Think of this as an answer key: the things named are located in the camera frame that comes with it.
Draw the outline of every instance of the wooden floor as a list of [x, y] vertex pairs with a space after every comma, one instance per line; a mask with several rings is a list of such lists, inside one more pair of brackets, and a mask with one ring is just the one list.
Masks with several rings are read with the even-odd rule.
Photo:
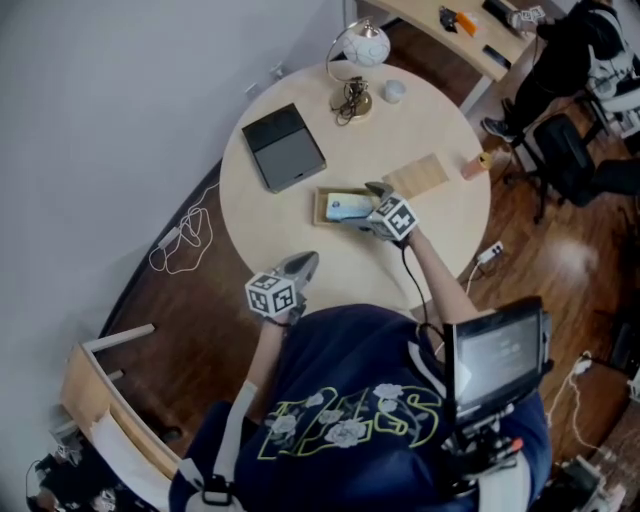
[[[440, 87], [460, 104], [479, 75], [465, 62], [408, 24], [389, 31], [390, 63], [404, 67]], [[533, 48], [500, 84], [494, 84], [469, 118], [487, 149], [499, 146], [479, 127], [486, 115], [499, 115], [500, 98], [513, 96], [531, 66]], [[552, 110], [563, 108], [563, 103]], [[577, 108], [566, 109], [581, 130], [588, 119]], [[591, 146], [596, 161], [626, 158], [615, 138], [598, 139]], [[471, 297], [486, 309], [526, 295], [541, 295], [553, 316], [552, 356], [556, 368], [542, 386], [547, 408], [575, 359], [585, 350], [606, 358], [611, 350], [608, 319], [596, 310], [615, 311], [624, 289], [619, 272], [615, 233], [624, 227], [618, 211], [631, 211], [630, 201], [605, 195], [587, 208], [562, 208], [549, 203], [545, 220], [535, 226], [535, 195], [525, 183], [509, 188], [499, 179], [509, 157], [492, 170], [489, 226], [481, 247], [496, 240], [506, 253], [488, 269], [488, 277], [474, 282]], [[514, 159], [512, 170], [521, 168]], [[232, 400], [242, 383], [258, 333], [246, 311], [243, 285], [250, 272], [236, 253], [225, 230], [218, 191], [204, 205], [213, 225], [213, 243], [197, 271], [175, 276], [147, 269], [119, 313], [111, 332], [152, 322], [157, 332], [145, 339], [100, 354], [107, 372], [123, 369], [120, 387], [139, 411], [158, 416], [184, 431], [171, 444], [178, 454], [188, 446], [209, 405]], [[197, 251], [180, 250], [173, 265], [192, 264]], [[582, 410], [578, 418], [584, 439], [599, 444], [610, 432], [627, 403], [625, 377], [595, 367], [578, 379]], [[571, 432], [573, 399], [567, 393], [554, 417], [554, 459], [588, 454]]]

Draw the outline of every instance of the black pants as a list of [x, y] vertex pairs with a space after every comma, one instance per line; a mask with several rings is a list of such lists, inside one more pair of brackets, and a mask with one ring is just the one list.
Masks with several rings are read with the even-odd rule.
[[538, 119], [553, 100], [573, 96], [582, 87], [584, 84], [568, 83], [560, 74], [531, 71], [516, 94], [513, 110], [507, 118], [509, 127], [521, 132]]

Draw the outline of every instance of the office chair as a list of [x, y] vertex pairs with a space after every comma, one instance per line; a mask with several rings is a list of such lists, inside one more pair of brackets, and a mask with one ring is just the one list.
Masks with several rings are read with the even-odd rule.
[[640, 150], [640, 60], [622, 35], [622, 27], [611, 13], [591, 11], [604, 18], [618, 34], [620, 51], [612, 59], [599, 60], [589, 46], [591, 69], [586, 87], [586, 100], [596, 122], [585, 136], [591, 142], [600, 131], [610, 135], [609, 120], [615, 118], [622, 126], [621, 138], [629, 153]]
[[505, 175], [505, 184], [517, 180], [537, 182], [538, 211], [533, 222], [538, 224], [546, 209], [549, 187], [559, 194], [558, 204], [566, 201], [584, 207], [603, 192], [627, 196], [640, 195], [640, 159], [605, 160], [596, 169], [585, 140], [565, 114], [558, 114], [541, 123], [534, 139], [542, 156], [534, 150], [524, 135], [513, 142], [514, 150], [522, 145], [536, 169]]

